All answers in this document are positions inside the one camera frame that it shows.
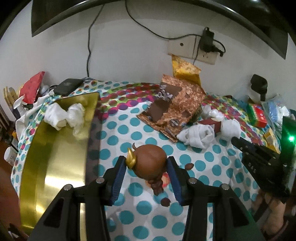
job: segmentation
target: gold ear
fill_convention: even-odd
[[[133,151],[128,148],[128,155],[126,157],[126,165],[128,167],[128,169],[132,169],[134,167],[134,165],[136,164],[137,158],[135,156],[135,154],[133,153]]]

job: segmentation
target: gold metal sheet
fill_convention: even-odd
[[[57,131],[42,121],[31,143],[20,186],[20,212],[23,230],[30,234],[37,221],[60,189],[70,183],[85,184],[87,145],[91,122],[99,98],[98,93],[57,100],[64,110],[74,103],[85,108],[82,130],[73,135],[69,125]],[[81,240],[85,235],[85,209],[81,205]]]

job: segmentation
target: green light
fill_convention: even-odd
[[[294,136],[289,136],[289,141],[290,142],[293,142],[295,140],[295,137]]]

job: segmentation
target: screw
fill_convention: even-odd
[[[197,183],[197,179],[194,178],[194,177],[191,177],[191,178],[188,179],[188,182],[191,183],[191,184],[195,184],[195,183]]]
[[[223,190],[228,190],[228,189],[229,189],[229,185],[226,184],[226,183],[223,183],[223,184],[221,185],[221,187],[222,187]]]
[[[105,179],[103,177],[99,177],[96,179],[96,183],[101,184],[105,181]]]
[[[71,188],[72,188],[71,184],[66,184],[66,185],[64,186],[64,190],[65,190],[65,191],[69,191]]]

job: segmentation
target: wall socket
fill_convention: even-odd
[[[195,36],[187,36],[182,39],[168,41],[168,54],[174,54],[184,58],[195,59],[197,52],[197,45],[200,38],[197,37],[195,43]],[[217,59],[217,52],[206,53],[199,49],[197,60],[214,65]]]

